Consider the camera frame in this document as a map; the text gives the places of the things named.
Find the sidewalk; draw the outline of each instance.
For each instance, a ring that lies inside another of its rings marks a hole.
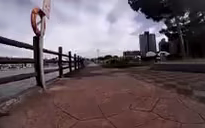
[[[157,86],[162,82],[153,79],[160,72],[148,72],[143,68],[88,67],[53,83],[47,93],[17,105],[10,116],[0,118],[1,126],[205,128],[205,103]]]

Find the fence rail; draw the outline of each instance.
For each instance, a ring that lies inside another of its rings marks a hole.
[[[16,40],[12,40],[12,39],[8,39],[5,37],[1,37],[0,36],[0,44],[3,45],[8,45],[8,46],[13,46],[13,47],[17,47],[17,48],[24,48],[24,49],[28,49],[34,52],[34,58],[8,58],[8,57],[0,57],[0,64],[34,64],[34,68],[35,68],[35,72],[32,73],[26,73],[26,74],[20,74],[20,75],[14,75],[14,76],[8,76],[8,77],[3,77],[0,78],[0,84],[6,84],[9,82],[15,82],[15,81],[20,81],[20,80],[25,80],[25,79],[29,79],[32,77],[36,78],[37,81],[37,85],[38,86],[42,86],[42,81],[41,79],[41,69],[39,68],[39,63],[40,61],[43,61],[45,64],[46,63],[54,63],[58,65],[58,68],[56,69],[46,69],[43,71],[44,74],[48,74],[48,73],[53,73],[53,72],[59,72],[59,77],[63,77],[63,70],[64,69],[69,69],[70,72],[72,72],[72,68],[74,68],[75,70],[78,70],[80,68],[84,67],[84,59],[77,56],[76,54],[74,54],[74,56],[72,56],[71,51],[68,52],[68,55],[63,54],[63,50],[62,47],[59,47],[58,52],[56,51],[51,51],[48,49],[43,49],[43,53],[47,53],[47,54],[52,54],[52,55],[56,55],[58,56],[58,60],[40,60],[39,58],[39,47],[36,45],[39,42],[33,42],[33,44],[35,45],[30,45],[27,43],[23,43],[20,41],[16,41]]]

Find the foliage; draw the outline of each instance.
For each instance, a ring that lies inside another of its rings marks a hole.
[[[128,3],[146,18],[163,21],[167,28],[160,33],[170,41],[179,39],[179,25],[189,44],[205,41],[205,0],[128,0]]]

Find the bush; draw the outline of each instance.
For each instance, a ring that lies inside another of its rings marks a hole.
[[[130,63],[130,59],[122,58],[122,59],[109,59],[102,66],[105,68],[128,68],[134,66],[141,66],[141,64],[139,62]]]

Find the water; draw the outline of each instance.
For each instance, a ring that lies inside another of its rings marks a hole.
[[[48,67],[46,69],[55,69],[55,68],[58,67]],[[6,76],[25,74],[25,73],[32,73],[32,72],[34,72],[34,68],[4,70],[4,71],[0,71],[0,78]],[[69,72],[69,70],[68,69],[63,70],[63,72],[65,74]],[[49,73],[45,75],[45,80],[48,81],[54,79],[58,77],[58,75],[59,75],[58,72]],[[0,100],[17,95],[22,91],[25,91],[26,89],[34,86],[36,86],[36,80],[34,77],[26,80],[17,81],[17,82],[2,84],[0,85]]]

